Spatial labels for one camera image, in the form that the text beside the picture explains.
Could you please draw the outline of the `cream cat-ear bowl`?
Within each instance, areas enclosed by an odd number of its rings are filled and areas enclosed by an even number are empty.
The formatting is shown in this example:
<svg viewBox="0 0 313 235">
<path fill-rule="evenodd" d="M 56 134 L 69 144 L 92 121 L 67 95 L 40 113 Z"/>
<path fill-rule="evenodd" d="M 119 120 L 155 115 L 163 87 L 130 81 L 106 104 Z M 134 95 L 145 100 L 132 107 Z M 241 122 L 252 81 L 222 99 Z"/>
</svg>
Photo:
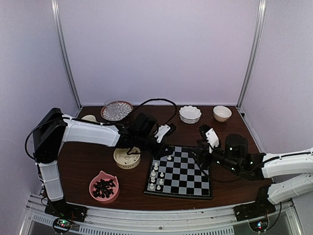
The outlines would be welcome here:
<svg viewBox="0 0 313 235">
<path fill-rule="evenodd" d="M 137 147 L 132 149 L 121 149 L 117 148 L 114 151 L 113 158 L 116 165 L 121 169 L 132 169 L 139 165 L 141 160 L 141 152 Z"/>
</svg>

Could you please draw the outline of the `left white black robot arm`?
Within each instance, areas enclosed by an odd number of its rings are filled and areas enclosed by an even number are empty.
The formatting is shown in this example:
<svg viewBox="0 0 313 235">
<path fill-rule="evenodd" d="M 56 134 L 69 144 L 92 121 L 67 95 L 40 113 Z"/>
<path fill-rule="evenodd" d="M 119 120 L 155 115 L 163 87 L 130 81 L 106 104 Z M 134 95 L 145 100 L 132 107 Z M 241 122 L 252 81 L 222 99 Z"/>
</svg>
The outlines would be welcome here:
<svg viewBox="0 0 313 235">
<path fill-rule="evenodd" d="M 63 114 L 59 108 L 53 108 L 28 134 L 34 144 L 34 153 L 29 157 L 38 165 L 51 209 L 59 217 L 66 217 L 70 213 L 70 206 L 63 194 L 57 163 L 63 143 L 100 144 L 127 149 L 129 155 L 136 147 L 159 159 L 172 154 L 173 151 L 163 142 L 163 138 L 175 130 L 174 124 L 159 125 L 153 116 L 144 113 L 124 125 L 78 119 Z"/>
</svg>

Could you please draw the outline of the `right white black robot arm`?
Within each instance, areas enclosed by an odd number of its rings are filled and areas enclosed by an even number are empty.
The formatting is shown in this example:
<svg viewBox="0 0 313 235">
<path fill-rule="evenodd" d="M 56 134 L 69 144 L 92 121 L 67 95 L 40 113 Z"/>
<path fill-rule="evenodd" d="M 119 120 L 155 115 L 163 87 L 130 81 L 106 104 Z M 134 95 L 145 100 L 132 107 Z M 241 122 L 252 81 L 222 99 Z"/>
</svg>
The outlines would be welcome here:
<svg viewBox="0 0 313 235">
<path fill-rule="evenodd" d="M 306 149 L 283 154 L 248 153 L 248 141 L 239 134 L 226 136 L 224 148 L 213 130 L 203 134 L 197 141 L 196 161 L 200 169 L 203 164 L 217 163 L 237 176 L 235 181 L 246 179 L 260 181 L 280 175 L 294 177 L 280 183 L 259 189 L 256 202 L 251 204 L 251 212 L 261 216 L 269 209 L 269 204 L 304 194 L 313 189 L 313 150 Z"/>
</svg>

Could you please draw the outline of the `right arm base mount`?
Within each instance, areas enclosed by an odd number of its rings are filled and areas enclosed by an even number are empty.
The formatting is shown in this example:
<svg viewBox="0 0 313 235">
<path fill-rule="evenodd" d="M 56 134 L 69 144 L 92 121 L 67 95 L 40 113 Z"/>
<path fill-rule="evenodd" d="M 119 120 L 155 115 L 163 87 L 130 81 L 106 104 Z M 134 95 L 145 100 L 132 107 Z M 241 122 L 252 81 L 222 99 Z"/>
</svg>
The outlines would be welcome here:
<svg viewBox="0 0 313 235">
<path fill-rule="evenodd" d="M 276 212 L 276 207 L 271 203 L 253 202 L 234 207 L 234 213 L 237 221 L 254 219 L 274 212 Z"/>
</svg>

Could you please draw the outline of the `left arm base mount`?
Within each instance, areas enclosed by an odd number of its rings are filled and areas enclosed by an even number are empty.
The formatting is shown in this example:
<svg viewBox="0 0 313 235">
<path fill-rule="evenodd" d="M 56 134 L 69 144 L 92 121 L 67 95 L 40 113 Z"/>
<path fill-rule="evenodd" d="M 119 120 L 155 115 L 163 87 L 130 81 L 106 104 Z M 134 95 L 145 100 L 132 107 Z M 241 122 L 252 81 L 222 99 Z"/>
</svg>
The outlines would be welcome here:
<svg viewBox="0 0 313 235">
<path fill-rule="evenodd" d="M 45 213 L 54 217 L 64 218 L 74 222 L 84 222 L 88 209 L 83 206 L 66 204 L 60 209 L 54 209 L 52 205 L 45 208 Z"/>
</svg>

